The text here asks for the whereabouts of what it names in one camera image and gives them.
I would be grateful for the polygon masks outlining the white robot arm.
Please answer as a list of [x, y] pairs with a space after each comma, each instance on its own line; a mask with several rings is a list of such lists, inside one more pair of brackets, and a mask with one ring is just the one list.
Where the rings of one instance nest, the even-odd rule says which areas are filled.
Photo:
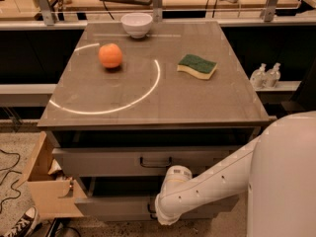
[[162, 225], [222, 198], [248, 193], [247, 237], [316, 237], [316, 112], [280, 118], [202, 174], [166, 174], [155, 210]]

